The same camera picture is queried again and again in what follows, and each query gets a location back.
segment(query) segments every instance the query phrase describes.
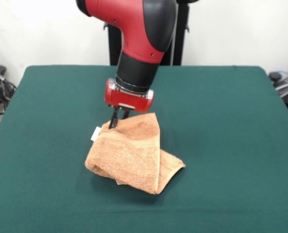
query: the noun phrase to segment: towel tag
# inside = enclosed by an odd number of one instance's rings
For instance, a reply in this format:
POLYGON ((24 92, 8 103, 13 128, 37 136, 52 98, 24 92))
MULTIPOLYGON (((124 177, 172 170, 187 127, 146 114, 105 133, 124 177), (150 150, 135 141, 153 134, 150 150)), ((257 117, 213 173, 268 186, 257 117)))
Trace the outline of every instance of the towel tag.
POLYGON ((97 138, 99 137, 100 132, 101 132, 101 128, 97 126, 95 131, 94 131, 94 134, 91 137, 91 141, 93 141, 93 142, 96 141, 97 138))

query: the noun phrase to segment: towel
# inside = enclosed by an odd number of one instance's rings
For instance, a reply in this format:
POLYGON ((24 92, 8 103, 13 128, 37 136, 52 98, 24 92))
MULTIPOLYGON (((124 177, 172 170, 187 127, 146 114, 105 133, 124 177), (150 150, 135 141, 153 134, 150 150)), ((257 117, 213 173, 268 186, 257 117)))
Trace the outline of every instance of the towel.
POLYGON ((105 123, 85 166, 97 175, 150 194, 160 194, 185 164, 160 149, 160 128, 154 113, 105 123))

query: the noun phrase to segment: white wall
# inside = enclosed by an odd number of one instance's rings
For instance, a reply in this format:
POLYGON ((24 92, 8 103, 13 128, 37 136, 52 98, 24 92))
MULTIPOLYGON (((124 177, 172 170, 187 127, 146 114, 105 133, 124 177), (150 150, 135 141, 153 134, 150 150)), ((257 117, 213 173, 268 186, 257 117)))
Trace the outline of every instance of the white wall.
MULTIPOLYGON (((16 84, 29 65, 107 65, 102 27, 75 0, 0 0, 0 64, 16 84)), ((288 71, 288 0, 200 0, 189 27, 184 65, 288 71)))

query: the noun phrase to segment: green table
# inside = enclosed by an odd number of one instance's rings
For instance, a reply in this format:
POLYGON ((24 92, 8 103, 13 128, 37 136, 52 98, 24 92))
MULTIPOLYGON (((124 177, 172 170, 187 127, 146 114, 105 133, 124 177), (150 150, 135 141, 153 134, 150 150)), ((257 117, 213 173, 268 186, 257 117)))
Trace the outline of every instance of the green table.
POLYGON ((288 111, 258 67, 160 67, 153 196, 84 167, 115 67, 27 68, 0 125, 0 233, 288 233, 288 111))

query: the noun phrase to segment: black stand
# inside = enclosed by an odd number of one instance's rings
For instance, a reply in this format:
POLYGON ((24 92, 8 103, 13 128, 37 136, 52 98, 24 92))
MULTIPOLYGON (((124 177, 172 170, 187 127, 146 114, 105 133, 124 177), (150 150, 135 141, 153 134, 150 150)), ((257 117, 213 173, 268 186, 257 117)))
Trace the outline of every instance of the black stand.
MULTIPOLYGON (((187 26, 188 15, 189 5, 187 3, 180 3, 178 5, 175 40, 172 40, 171 45, 169 46, 167 52, 164 54, 160 65, 180 66, 182 64, 185 31, 189 31, 187 26)), ((105 24, 104 28, 105 27, 108 27, 109 33, 110 65, 116 66, 118 64, 120 51, 122 48, 121 32, 117 27, 109 24, 105 24)))

